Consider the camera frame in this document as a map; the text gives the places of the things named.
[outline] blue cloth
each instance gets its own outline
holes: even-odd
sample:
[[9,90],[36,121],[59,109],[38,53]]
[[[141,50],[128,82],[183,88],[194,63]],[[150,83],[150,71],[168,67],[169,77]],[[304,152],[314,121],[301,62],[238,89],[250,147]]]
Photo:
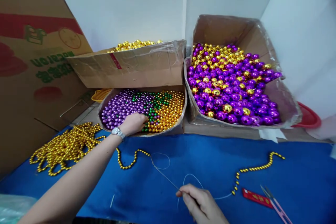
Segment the blue cloth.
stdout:
[[[107,135],[101,131],[97,135]],[[122,161],[133,161],[138,148],[148,153],[161,152],[170,157],[170,167],[162,172],[178,187],[186,174],[194,174],[214,198],[231,192],[236,172],[266,164],[271,151],[273,165],[261,171],[241,174],[235,196],[217,200],[231,224],[283,223],[275,210],[242,196],[242,188],[263,195],[266,185],[293,223],[335,223],[336,160],[329,157],[331,145],[247,139],[221,139],[199,135],[131,138],[120,145]],[[168,159],[153,155],[157,167],[168,166]],[[0,182],[0,193],[40,198],[62,175],[50,177],[36,172],[37,164],[24,162]],[[185,183],[201,187],[192,176]],[[125,220],[135,223],[193,223],[183,200],[177,209],[177,189],[142,153],[129,170],[121,170],[116,153],[78,216]]]

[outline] pink scissors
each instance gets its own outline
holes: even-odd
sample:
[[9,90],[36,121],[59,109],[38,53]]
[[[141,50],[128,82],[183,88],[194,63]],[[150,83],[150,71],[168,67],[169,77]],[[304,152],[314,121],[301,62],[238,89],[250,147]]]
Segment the pink scissors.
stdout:
[[283,220],[283,222],[286,223],[286,224],[293,224],[291,222],[291,220],[288,218],[288,216],[285,213],[285,211],[283,211],[283,209],[281,208],[280,204],[273,197],[271,191],[267,187],[265,187],[266,190],[261,185],[260,185],[260,187],[261,187],[262,191],[264,192],[264,194],[266,195],[266,197],[269,198],[272,206],[274,207],[274,209],[276,210],[276,212],[278,213],[278,215],[280,216],[280,218]]

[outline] open cardboard box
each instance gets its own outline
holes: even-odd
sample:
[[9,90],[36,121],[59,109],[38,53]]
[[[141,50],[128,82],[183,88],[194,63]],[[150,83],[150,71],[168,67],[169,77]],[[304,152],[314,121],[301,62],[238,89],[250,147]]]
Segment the open cardboard box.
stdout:
[[[100,104],[99,108],[98,108],[98,121],[100,126],[108,132],[111,132],[111,130],[108,130],[107,128],[104,127],[104,125],[102,124],[100,118],[99,118],[99,114],[102,112],[102,110],[104,109],[104,107],[107,106],[108,102],[117,94],[119,94],[119,92],[122,89],[112,89],[111,92],[105,97],[105,99],[103,100],[103,102]],[[163,131],[161,133],[138,133],[133,135],[134,137],[153,137],[153,136],[166,136],[166,135],[178,135],[178,134],[183,134],[183,128],[184,128],[184,114],[186,112],[186,107],[187,107],[187,102],[188,102],[188,96],[187,96],[187,90],[186,87],[184,85],[180,85],[180,86],[162,86],[162,87],[144,87],[144,88],[138,88],[137,90],[139,91],[144,91],[144,92],[161,92],[161,91],[180,91],[184,94],[184,105],[183,105],[183,110],[182,110],[182,114],[180,116],[180,118],[178,119],[178,121],[176,122],[176,124],[171,127],[170,129]]]
[[[272,64],[273,68],[277,71],[281,71],[281,67],[267,32],[263,28],[261,22],[257,19],[233,16],[200,15],[194,30],[193,43],[208,43],[215,45],[227,45],[233,43],[246,53],[258,53],[261,61]],[[188,83],[187,69],[191,64],[190,61],[190,57],[186,58],[184,61],[184,80],[190,99],[191,124],[258,130],[263,128],[288,128],[301,121],[302,113],[299,105],[280,79],[267,83],[265,89],[265,94],[278,104],[282,120],[282,123],[280,124],[260,127],[239,124],[234,125],[202,115]]]
[[68,59],[87,88],[142,88],[183,84],[186,40],[107,53],[109,48]]
[[0,0],[0,178],[92,104],[67,62],[89,52],[65,0]]

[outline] large gold bead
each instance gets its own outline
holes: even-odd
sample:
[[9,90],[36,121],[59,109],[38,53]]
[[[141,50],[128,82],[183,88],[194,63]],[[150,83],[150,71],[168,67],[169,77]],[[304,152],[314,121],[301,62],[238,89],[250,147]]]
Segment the large gold bead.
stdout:
[[214,96],[220,96],[221,95],[220,93],[221,92],[218,89],[215,89],[215,90],[212,91],[212,95],[214,95]]
[[211,89],[207,87],[207,88],[204,89],[203,92],[204,92],[204,93],[208,93],[208,94],[210,94],[210,93],[211,93]]
[[246,92],[247,92],[249,95],[253,95],[253,94],[254,94],[254,90],[253,90],[253,89],[247,89]]
[[208,117],[211,117],[211,118],[213,118],[214,115],[215,115],[215,113],[213,113],[212,111],[209,111],[209,112],[207,113],[207,116],[208,116]]
[[230,113],[232,111],[232,106],[230,104],[223,105],[223,110]]
[[251,114],[251,111],[248,109],[248,108],[243,108],[243,111],[244,111],[244,115],[250,115]]

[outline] red package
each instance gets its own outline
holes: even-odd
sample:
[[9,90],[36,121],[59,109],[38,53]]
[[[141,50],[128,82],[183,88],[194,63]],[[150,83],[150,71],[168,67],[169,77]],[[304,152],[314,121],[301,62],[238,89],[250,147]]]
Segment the red package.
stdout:
[[247,198],[249,200],[257,202],[261,205],[264,205],[264,206],[269,207],[269,208],[273,208],[269,198],[266,198],[264,196],[261,196],[259,194],[254,193],[254,192],[251,192],[251,191],[246,190],[244,188],[243,188],[243,196],[244,196],[244,198]]

